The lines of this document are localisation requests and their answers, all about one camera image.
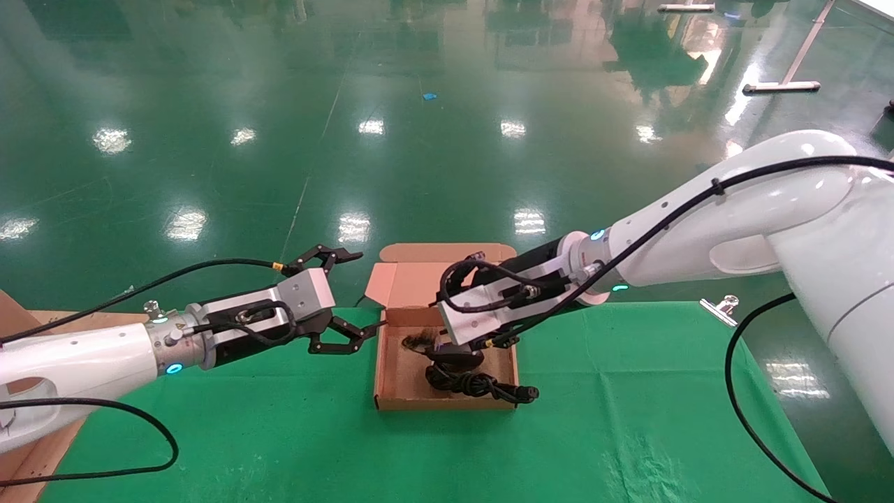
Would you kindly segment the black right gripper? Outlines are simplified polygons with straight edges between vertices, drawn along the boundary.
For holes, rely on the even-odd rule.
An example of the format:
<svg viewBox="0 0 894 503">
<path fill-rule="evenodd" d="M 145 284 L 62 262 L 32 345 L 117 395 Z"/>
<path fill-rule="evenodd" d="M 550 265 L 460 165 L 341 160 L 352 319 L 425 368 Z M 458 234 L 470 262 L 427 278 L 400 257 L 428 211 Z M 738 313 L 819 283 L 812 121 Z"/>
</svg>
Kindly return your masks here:
<svg viewBox="0 0 894 503">
<path fill-rule="evenodd" d="M 505 270 L 513 273 L 524 272 L 530 268 L 540 266 L 545 262 L 556 258 L 559 254 L 559 246 L 562 239 L 555 239 L 538 246 L 524 254 L 518 255 L 498 264 Z M 542 284 L 568 284 L 569 280 L 561 279 L 559 272 L 552 272 L 543 278 L 536 278 L 536 282 Z M 408 351 L 434 351 L 439 339 L 438 333 L 416 333 L 403 337 L 403 348 Z"/>
</svg>

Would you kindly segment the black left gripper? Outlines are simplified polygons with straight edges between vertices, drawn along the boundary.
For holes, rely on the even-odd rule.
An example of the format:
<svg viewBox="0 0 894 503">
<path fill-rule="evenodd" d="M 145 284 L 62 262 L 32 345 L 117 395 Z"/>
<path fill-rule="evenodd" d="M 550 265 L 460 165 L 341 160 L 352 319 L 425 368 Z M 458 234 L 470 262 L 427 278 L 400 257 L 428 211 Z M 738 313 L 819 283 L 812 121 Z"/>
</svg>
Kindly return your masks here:
<svg viewBox="0 0 894 503">
<path fill-rule="evenodd" d="M 300 272 L 311 268 L 310 262 L 319 260 L 319 268 L 328 276 L 335 265 L 357 261 L 363 258 L 363 252 L 350 252 L 347 249 L 329 248 L 325 245 L 316 245 L 304 252 L 295 260 L 285 264 L 285 276 L 297 276 Z M 285 311 L 281 307 L 252 307 L 239 311 L 232 318 L 227 315 L 211 316 L 212 328 L 215 335 L 227 331 L 235 332 L 233 340 L 217 342 L 214 344 L 214 362 L 211 368 L 217 368 L 255 356 L 274 347 L 286 346 L 295 340 L 307 338 L 309 340 L 309 353 L 322 354 L 322 356 L 349 356 L 361 350 L 367 340 L 378 335 L 378 330 L 383 327 L 383 321 L 378 321 L 367 327 L 357 327 L 345 319 L 333 316 L 331 308 L 316 313 L 312 317 L 301 319 L 291 325 L 284 319 Z M 347 338 L 348 342 L 328 343 L 321 341 L 321 335 L 327 329 Z"/>
</svg>

